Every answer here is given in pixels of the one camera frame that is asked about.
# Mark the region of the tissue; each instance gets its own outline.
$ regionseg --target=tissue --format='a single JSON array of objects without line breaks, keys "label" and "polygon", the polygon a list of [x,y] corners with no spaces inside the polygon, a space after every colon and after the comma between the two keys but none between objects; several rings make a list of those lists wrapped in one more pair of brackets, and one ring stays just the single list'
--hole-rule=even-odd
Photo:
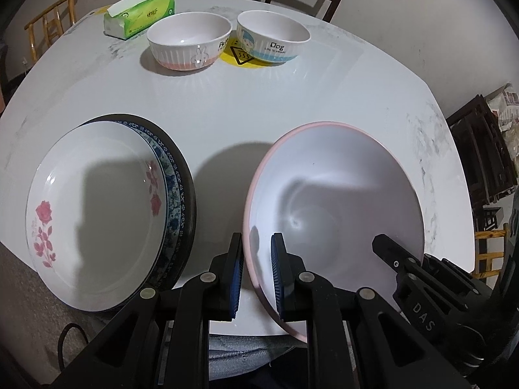
[{"label": "tissue", "polygon": [[104,32],[128,39],[172,14],[175,14],[175,0],[121,0],[105,13]]}]

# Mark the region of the table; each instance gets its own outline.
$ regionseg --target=table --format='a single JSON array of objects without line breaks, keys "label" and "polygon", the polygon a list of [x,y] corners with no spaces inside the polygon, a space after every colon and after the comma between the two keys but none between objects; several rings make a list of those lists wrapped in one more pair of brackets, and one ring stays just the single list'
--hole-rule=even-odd
[{"label": "table", "polygon": [[[193,174],[195,243],[178,285],[206,271],[241,231],[248,186],[268,148],[289,130],[332,120],[365,130],[399,160],[425,226],[425,251],[467,271],[474,234],[463,169],[427,85],[383,51],[338,27],[249,0],[176,0],[177,13],[208,11],[236,25],[244,10],[268,9],[303,23],[306,51],[279,66],[242,68],[223,59],[194,74],[159,66],[145,33],[121,41],[103,34],[92,11],[51,46],[0,119],[0,241],[31,265],[25,204],[46,152],[87,120],[126,112],[162,127]],[[266,314],[244,274],[237,318],[211,323],[224,335],[284,331]]]}]

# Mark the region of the ceramic bowl with dog print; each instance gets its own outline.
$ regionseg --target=ceramic bowl with dog print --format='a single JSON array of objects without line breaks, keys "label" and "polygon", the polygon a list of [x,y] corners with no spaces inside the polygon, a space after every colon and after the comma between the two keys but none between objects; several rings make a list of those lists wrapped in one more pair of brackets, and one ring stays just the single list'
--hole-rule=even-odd
[{"label": "ceramic bowl with dog print", "polygon": [[236,35],[242,48],[269,63],[294,59],[311,38],[301,23],[275,12],[250,10],[240,13],[237,21]]}]

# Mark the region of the white bowl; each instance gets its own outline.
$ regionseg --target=white bowl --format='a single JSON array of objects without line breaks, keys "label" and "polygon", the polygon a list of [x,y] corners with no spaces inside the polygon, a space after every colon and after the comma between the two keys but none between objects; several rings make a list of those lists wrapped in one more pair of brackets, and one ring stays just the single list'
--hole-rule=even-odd
[{"label": "white bowl", "polygon": [[102,311],[145,281],[161,247],[167,199],[149,144],[100,121],[63,136],[30,185],[27,243],[34,267],[64,303]]},{"label": "white bowl", "polygon": [[238,15],[236,35],[242,48],[254,58],[284,63],[301,53],[311,36],[294,19],[267,10],[250,10]]},{"label": "white bowl", "polygon": [[232,24],[219,14],[187,12],[159,20],[146,34],[151,52],[171,70],[195,70],[213,64],[225,49]]},{"label": "white bowl", "polygon": [[424,254],[421,209],[404,170],[375,139],[342,123],[306,124],[284,135],[247,194],[243,251],[252,284],[272,318],[305,341],[306,325],[282,322],[276,312],[274,232],[308,271],[349,291],[371,287],[395,307],[395,272],[373,253],[373,238],[385,233],[416,258]]}]

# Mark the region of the floor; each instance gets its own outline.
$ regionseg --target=floor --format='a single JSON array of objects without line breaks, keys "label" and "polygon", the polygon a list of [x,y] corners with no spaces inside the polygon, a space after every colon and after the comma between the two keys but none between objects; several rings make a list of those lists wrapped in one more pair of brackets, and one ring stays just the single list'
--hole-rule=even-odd
[{"label": "floor", "polygon": [[[51,383],[59,374],[56,345],[63,327],[75,322],[91,340],[103,326],[94,316],[58,300],[38,274],[0,244],[0,346],[39,383]],[[65,364],[84,347],[72,329],[63,346]]]}]

